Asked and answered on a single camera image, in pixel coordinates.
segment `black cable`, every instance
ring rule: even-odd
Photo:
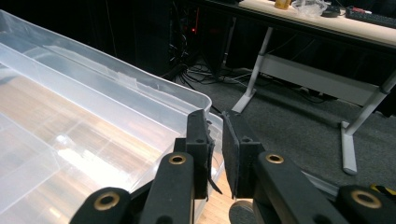
[[[230,76],[232,73],[233,73],[233,68],[231,69],[231,70],[227,70],[227,69],[225,69],[225,68],[222,68],[222,69],[220,69],[220,72],[221,71],[227,71],[228,73],[226,73],[226,74],[222,74],[221,76],[223,76],[223,77],[227,77],[227,76]]]
[[[272,80],[271,78],[267,78],[267,79],[269,79],[270,82],[274,82],[275,84],[278,84],[278,85],[280,85],[280,86],[282,86],[282,87],[284,87],[284,88],[287,88],[287,89],[293,91],[294,93],[296,93],[296,94],[300,95],[301,97],[303,97],[306,101],[309,101],[309,102],[311,102],[311,103],[313,103],[313,104],[322,104],[322,103],[324,103],[324,102],[327,101],[327,100],[313,101],[313,100],[311,100],[309,97],[306,97],[306,96],[305,96],[303,93],[301,93],[300,91],[297,91],[297,90],[295,90],[295,89],[293,89],[293,88],[291,88],[291,87],[288,87],[285,83],[283,83],[283,82],[281,82],[281,81]]]
[[[198,69],[198,71],[201,72],[210,72],[210,69],[206,66],[206,64],[204,63],[196,63],[194,66],[192,66],[191,68],[195,68],[195,66],[200,66],[200,68]]]
[[[178,64],[179,62],[184,62],[184,56],[188,56],[187,53],[187,38],[186,36],[184,36],[184,32],[183,32],[183,28],[182,25],[180,23],[180,15],[177,9],[177,5],[175,3],[175,1],[172,1],[172,7],[173,7],[173,11],[174,11],[174,22],[175,22],[175,26],[177,27],[174,31],[175,34],[180,38],[181,40],[181,49],[177,49],[175,46],[174,48],[177,49],[179,55],[175,56],[175,64]]]
[[[267,86],[271,86],[271,85],[273,85],[274,83],[272,83],[272,82],[270,82],[270,83],[266,83],[266,84],[260,84],[260,83],[254,83],[254,85],[255,86],[260,86],[260,87],[267,87]]]
[[[211,75],[210,70],[204,70],[202,68],[196,68],[196,67],[190,67],[189,68],[190,71],[192,72],[197,72],[197,73],[208,73],[209,75]]]
[[[231,73],[233,73],[233,69],[232,70],[226,70],[226,71],[229,72],[227,75],[230,75]],[[235,80],[233,82],[227,82],[227,80],[225,79],[226,76],[221,76],[220,78],[215,79],[215,78],[213,78],[210,75],[200,74],[199,72],[195,72],[195,71],[191,71],[191,72],[196,73],[197,75],[204,76],[204,77],[201,78],[201,79],[198,79],[196,77],[190,76],[188,73],[183,73],[184,79],[187,79],[187,80],[189,80],[191,82],[200,83],[202,85],[211,85],[211,84],[220,83],[220,82],[224,83],[224,84],[231,84],[231,85],[241,84],[241,82],[235,81]],[[204,81],[206,81],[208,79],[213,79],[213,81],[204,82]]]
[[[183,74],[180,74],[179,78],[180,78],[180,81],[181,81],[181,79],[183,79],[184,82],[181,81],[183,84],[187,84],[192,90],[196,91],[196,89],[186,79],[184,79]],[[211,105],[210,107],[213,108],[219,114],[221,114],[221,111],[219,109],[217,109],[214,105]]]
[[[341,7],[345,8],[338,0],[335,0]]]
[[[107,19],[108,19],[108,26],[110,28],[110,33],[111,33],[111,39],[112,39],[112,43],[113,43],[113,49],[114,49],[114,54],[116,56],[116,58],[118,58],[118,54],[117,54],[117,50],[116,50],[116,42],[114,40],[114,34],[113,34],[113,27],[111,26],[111,20],[110,20],[110,13],[108,11],[108,3],[107,0],[106,2],[106,12],[107,12]]]
[[[269,54],[269,53],[272,53],[272,52],[274,52],[274,51],[276,51],[276,50],[278,50],[278,49],[281,49],[281,48],[285,47],[285,46],[286,46],[287,44],[289,44],[289,42],[290,42],[292,39],[294,39],[296,36],[297,36],[297,35],[293,35],[289,40],[287,40],[287,41],[286,41],[285,43],[283,43],[282,45],[276,47],[275,49],[271,49],[270,51],[265,52],[265,53],[266,53],[266,54]]]
[[[314,42],[315,42],[315,39],[312,39],[311,41],[309,41],[309,43],[303,49],[301,49],[296,55],[294,55],[294,57],[292,57],[290,60],[291,61],[295,60],[298,56],[300,56],[300,54],[302,54],[306,49],[308,49]]]

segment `cable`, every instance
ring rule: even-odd
[[[294,39],[296,36],[297,36],[297,35],[292,36],[288,41],[286,41],[285,43],[283,43],[281,46],[276,47],[276,49],[272,49],[272,50],[270,50],[270,51],[268,51],[268,52],[265,52],[265,53],[266,53],[266,54],[269,54],[269,53],[272,53],[272,52],[276,51],[277,49],[281,49],[281,48],[285,47],[285,46],[286,46],[287,44],[289,44],[289,42],[290,42],[292,39]]]
[[[341,7],[345,8],[338,0],[335,0]]]
[[[113,40],[114,54],[116,55],[116,58],[118,58],[118,56],[117,56],[117,50],[116,50],[116,42],[115,42],[115,40],[114,40],[114,34],[113,34],[113,27],[111,26],[110,13],[109,13],[109,11],[108,11],[107,0],[106,0],[105,2],[106,2],[106,10],[107,10],[108,25],[110,26],[111,38],[112,38],[112,40]]]
[[[208,75],[212,75],[210,69],[208,67],[206,67],[206,65],[203,63],[197,63],[196,65],[191,66],[190,70],[195,71],[195,72],[204,72],[204,73],[207,73]]]
[[[173,49],[177,49],[177,47],[173,46],[172,44],[169,44],[169,47],[171,47]]]
[[[225,84],[240,84],[240,85],[246,87],[247,85],[245,85],[245,84],[242,83],[241,81],[238,81],[237,79],[240,79],[240,78],[243,78],[243,77],[246,77],[246,76],[250,76],[250,75],[251,75],[250,72],[249,72],[249,73],[246,73],[246,74],[242,74],[242,75],[240,75],[240,76],[238,76],[238,77],[226,77],[226,76],[224,75],[224,76],[219,77],[217,80],[209,81],[209,82],[204,82],[205,80],[208,80],[209,78],[214,79],[213,77],[211,77],[212,75],[211,75],[210,73],[196,72],[196,71],[191,71],[190,69],[187,70],[187,72],[191,72],[191,73],[194,73],[194,74],[197,74],[197,75],[204,76],[202,79],[198,79],[198,78],[196,78],[196,77],[191,77],[188,73],[186,73],[186,74],[183,75],[183,76],[184,76],[186,79],[188,79],[189,81],[198,82],[198,83],[200,83],[200,84],[202,84],[202,85],[210,85],[210,84],[215,84],[215,83],[220,83],[220,82],[222,82],[222,83],[225,83]]]
[[[306,49],[308,49],[313,43],[315,42],[315,39],[312,39],[302,50],[300,50],[294,57],[292,57],[290,60],[293,61],[295,60],[300,54],[302,54]]]
[[[183,84],[187,84],[192,90],[196,91],[196,89],[195,89],[186,79],[184,79],[184,77],[182,76],[182,74],[181,74],[181,76],[179,76],[180,81],[181,81]],[[214,105],[211,105],[210,107],[211,107],[212,109],[214,109],[216,112],[218,112],[219,114],[221,114],[221,111],[220,111],[219,109],[217,109]]]
[[[233,71],[233,69],[231,69],[231,70],[221,69],[220,71],[226,71],[226,72],[228,72],[228,73],[225,73],[225,74],[220,75],[220,77],[227,77],[227,76],[230,76],[230,75],[232,75],[232,74],[241,75],[241,74],[235,73],[235,72]],[[188,69],[188,72],[195,73],[195,74],[198,74],[198,75],[201,75],[201,76],[209,76],[209,77],[210,77],[210,76],[213,76],[213,74],[210,73],[210,70],[207,70],[207,69],[204,70],[204,69],[202,69],[202,66],[201,66],[200,68],[196,68],[196,67],[194,67],[194,66],[191,66],[191,67]],[[248,76],[248,75],[251,75],[251,72],[248,72],[248,73],[246,73],[246,74],[242,74],[241,76]]]
[[[327,100],[313,101],[312,99],[310,99],[309,97],[306,97],[305,95],[303,95],[303,94],[300,93],[299,91],[297,91],[297,90],[295,90],[295,89],[293,89],[293,88],[291,88],[291,87],[288,87],[285,83],[283,83],[283,82],[281,82],[281,81],[273,80],[272,78],[269,78],[269,77],[267,77],[267,79],[269,79],[270,82],[274,82],[275,84],[281,85],[282,87],[287,88],[287,89],[293,91],[294,93],[296,93],[296,94],[300,95],[301,97],[303,97],[306,101],[309,101],[309,102],[311,102],[311,103],[313,103],[313,104],[322,104],[322,103],[324,103],[324,102],[327,101]]]
[[[189,55],[187,53],[187,38],[186,36],[183,35],[183,29],[182,26],[180,24],[180,15],[178,13],[178,9],[177,9],[177,5],[175,3],[175,1],[172,1],[172,7],[173,7],[173,15],[175,16],[175,26],[177,27],[176,29],[173,30],[173,32],[175,32],[176,36],[178,36],[180,38],[181,41],[181,49],[177,49],[175,48],[175,46],[173,46],[175,49],[177,49],[177,52],[179,53],[179,55],[177,55],[174,59],[175,63],[174,64],[178,64],[179,62],[183,62],[184,61],[184,56],[185,55]]]

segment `black plastic part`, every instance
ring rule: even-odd
[[[169,153],[163,157],[140,224],[193,222],[193,165],[192,156],[185,152]]]
[[[129,213],[127,212],[130,201],[130,194],[125,189],[99,189],[85,200],[70,223],[126,223],[131,219],[131,216],[128,216]]]
[[[322,17],[327,18],[335,18],[340,15],[340,7],[338,6],[327,6],[326,10],[324,10],[321,14]]]
[[[253,164],[264,148],[239,113],[227,110],[222,118],[222,153],[231,193],[237,198],[253,198],[256,181]]]
[[[396,29],[396,19],[372,13],[355,11],[354,7],[346,8],[346,18]]]
[[[152,181],[148,182],[146,185],[141,187],[140,189],[135,190],[131,194],[131,202],[128,209],[128,212],[132,216],[131,223],[139,223],[140,217],[143,212],[143,208],[146,204],[146,199],[149,196],[149,191],[151,189]]]
[[[174,152],[186,152],[186,139],[185,138],[175,139]]]
[[[186,135],[186,152],[194,157],[194,197],[205,199],[207,180],[210,177],[213,141],[208,134],[204,110],[197,110],[188,115]]]
[[[279,216],[274,207],[266,206],[253,200],[253,211],[257,224],[280,224]]]
[[[232,3],[234,0],[218,0]],[[232,27],[231,15],[200,8],[199,29],[201,29],[201,54],[206,66],[215,78],[219,78],[221,65],[227,49],[227,40]]]
[[[372,189],[341,187],[335,204],[350,223],[396,223],[396,204]]]
[[[238,201],[233,203],[228,213],[231,224],[257,224],[252,202]]]
[[[289,158],[263,152],[255,171],[282,223],[347,223]]]
[[[268,198],[268,195],[265,193],[265,190],[262,188],[262,183],[260,183],[260,181],[256,181],[256,187],[254,188],[253,198],[256,201],[256,203],[260,203],[266,206],[272,206],[271,201]]]
[[[171,40],[169,26],[171,1],[132,2],[130,13],[133,19],[127,22],[128,25],[134,26],[135,65],[151,74],[161,76],[171,68],[169,44],[175,44]]]

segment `wooden tabletop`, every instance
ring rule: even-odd
[[[362,21],[354,21],[347,19],[345,16],[339,16],[337,18],[309,18],[298,15],[297,10],[292,6],[287,10],[282,10],[275,8],[274,4],[274,2],[269,0],[245,0],[240,2],[239,6],[274,15],[279,18],[303,22],[309,25],[334,30],[342,34],[354,35],[396,47],[396,29]]]

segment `desk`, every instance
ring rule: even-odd
[[[382,86],[377,87],[303,64],[290,62],[273,55],[265,55],[266,46],[273,29],[276,28],[296,34],[313,36],[323,41],[335,42],[349,48],[364,49],[367,52],[379,55],[394,56],[396,55],[396,29],[353,21],[344,17],[298,17],[294,8],[289,7],[288,10],[277,9],[274,8],[274,2],[268,0],[245,0],[239,3],[239,5],[224,4],[211,0],[190,0],[189,2],[221,13],[258,21],[269,26],[247,91],[234,106],[234,111],[242,112],[254,95],[254,84],[259,72],[264,72],[270,76],[278,77],[363,106],[361,113],[354,122],[351,124],[342,122],[341,125],[344,171],[350,175],[355,175],[357,173],[357,167],[353,134],[392,89],[396,82],[396,71],[390,75],[389,79]]]
[[[259,10],[260,12],[268,13],[279,18],[306,23],[313,27],[329,29],[340,33],[340,35],[344,35],[346,38],[360,38],[373,44],[388,45],[392,49],[396,46],[396,29],[353,21],[345,17],[307,18],[298,16],[297,11],[292,7],[288,10],[279,10],[274,8],[274,2],[265,0],[245,0],[239,6]],[[233,110],[242,112],[251,97],[253,97],[255,92],[253,87],[259,72],[264,72],[270,76],[278,77],[315,91],[321,91],[357,105],[362,105],[363,109],[354,122],[349,124],[343,121],[341,125],[343,168],[347,174],[355,175],[357,173],[357,166],[353,134],[393,88],[396,83],[396,71],[392,73],[382,86],[377,87],[349,78],[339,77],[335,74],[303,64],[290,62],[276,56],[266,55],[265,51],[272,31],[273,28],[270,26],[262,43],[262,48],[255,63],[247,91],[233,107]]]

